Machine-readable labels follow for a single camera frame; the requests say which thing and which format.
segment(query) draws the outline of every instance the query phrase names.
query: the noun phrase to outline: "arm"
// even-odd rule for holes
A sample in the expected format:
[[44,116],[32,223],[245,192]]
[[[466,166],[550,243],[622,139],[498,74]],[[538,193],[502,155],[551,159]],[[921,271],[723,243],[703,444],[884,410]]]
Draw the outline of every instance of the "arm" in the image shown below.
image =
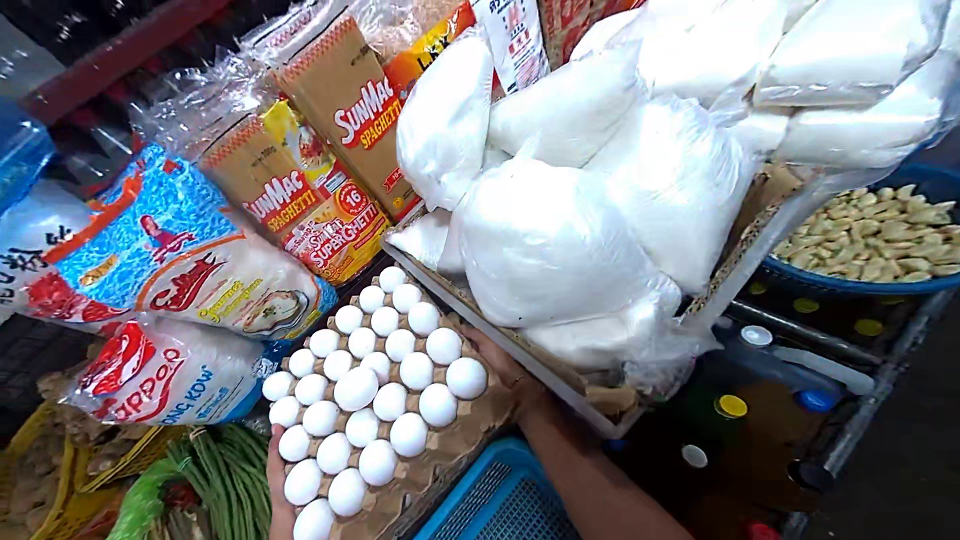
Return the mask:
[[477,329],[464,330],[516,396],[516,421],[585,540],[692,540],[663,508],[570,426],[543,386]]

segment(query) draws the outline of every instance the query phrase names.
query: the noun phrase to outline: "hand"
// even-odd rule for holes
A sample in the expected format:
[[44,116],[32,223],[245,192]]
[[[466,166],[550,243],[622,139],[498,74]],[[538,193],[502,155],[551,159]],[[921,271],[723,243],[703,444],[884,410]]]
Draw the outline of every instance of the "hand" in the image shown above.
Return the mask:
[[270,486],[270,505],[273,518],[270,521],[270,540],[291,540],[294,537],[294,522],[297,514],[294,506],[283,495],[283,483],[286,473],[283,471],[283,458],[280,457],[280,436],[283,426],[274,424],[271,429],[270,447],[267,450],[267,484]]

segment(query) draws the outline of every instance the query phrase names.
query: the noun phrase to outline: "yellow bottle cap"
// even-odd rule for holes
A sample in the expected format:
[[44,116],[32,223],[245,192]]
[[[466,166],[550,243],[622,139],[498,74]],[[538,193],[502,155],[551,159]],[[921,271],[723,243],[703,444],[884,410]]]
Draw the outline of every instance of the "yellow bottle cap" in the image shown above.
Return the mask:
[[747,402],[731,394],[720,396],[716,403],[717,412],[727,418],[742,418],[747,414]]

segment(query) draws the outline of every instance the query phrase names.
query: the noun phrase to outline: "blue bowl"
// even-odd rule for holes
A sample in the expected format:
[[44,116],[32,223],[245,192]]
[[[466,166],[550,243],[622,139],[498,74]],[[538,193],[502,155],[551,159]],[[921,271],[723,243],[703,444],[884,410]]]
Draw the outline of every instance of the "blue bowl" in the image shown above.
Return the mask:
[[[897,169],[897,172],[871,185],[871,190],[880,187],[901,187],[907,184],[916,184],[914,193],[923,194],[931,203],[943,201],[960,201],[960,175],[944,169],[925,165],[908,164]],[[960,223],[960,209],[951,211],[954,223]],[[928,294],[944,289],[960,286],[960,274],[933,278],[926,282],[914,283],[872,283],[855,282],[821,276],[813,272],[801,270],[787,262],[767,256],[763,261],[762,269],[774,282],[780,282],[788,289],[801,294],[880,294],[905,295]]]

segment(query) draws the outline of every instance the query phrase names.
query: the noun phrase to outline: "plastic basket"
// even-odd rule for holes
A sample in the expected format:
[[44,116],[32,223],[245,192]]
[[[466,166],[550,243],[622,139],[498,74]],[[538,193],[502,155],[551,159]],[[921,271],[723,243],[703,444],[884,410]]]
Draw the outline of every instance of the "plastic basket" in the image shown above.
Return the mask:
[[508,438],[480,454],[414,538],[555,540],[580,535],[530,447]]

